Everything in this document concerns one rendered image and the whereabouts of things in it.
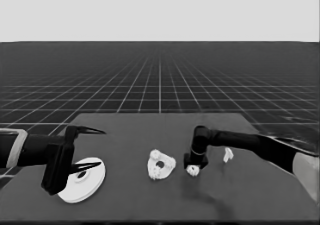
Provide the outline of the small white T-shaped piece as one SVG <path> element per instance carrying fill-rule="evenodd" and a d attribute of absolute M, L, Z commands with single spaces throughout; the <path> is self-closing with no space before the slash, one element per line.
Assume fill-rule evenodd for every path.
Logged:
<path fill-rule="evenodd" d="M 232 160 L 233 157 L 234 157 L 233 151 L 230 148 L 226 147 L 223 161 L 227 163 L 229 160 Z"/>

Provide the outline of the large thick white disc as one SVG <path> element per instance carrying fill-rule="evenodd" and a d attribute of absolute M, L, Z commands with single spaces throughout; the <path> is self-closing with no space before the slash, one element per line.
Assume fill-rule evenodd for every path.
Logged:
<path fill-rule="evenodd" d="M 100 162 L 100 165 L 68 176 L 66 187 L 58 193 L 59 198 L 64 202 L 69 204 L 83 202 L 102 185 L 106 176 L 106 166 L 100 158 L 87 157 L 75 164 L 90 162 Z"/>

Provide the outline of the white round carrier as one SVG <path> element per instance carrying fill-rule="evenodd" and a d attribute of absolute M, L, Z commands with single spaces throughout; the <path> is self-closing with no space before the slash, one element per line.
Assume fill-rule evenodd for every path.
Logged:
<path fill-rule="evenodd" d="M 170 167 L 166 166 L 166 158 L 168 156 L 169 155 L 161 152 L 160 158 L 154 160 L 150 157 L 150 154 L 149 154 L 149 159 L 147 162 L 148 175 L 151 171 L 159 171 L 160 177 L 158 180 L 166 179 L 172 173 L 172 171 L 175 169 L 175 168 L 170 168 Z"/>

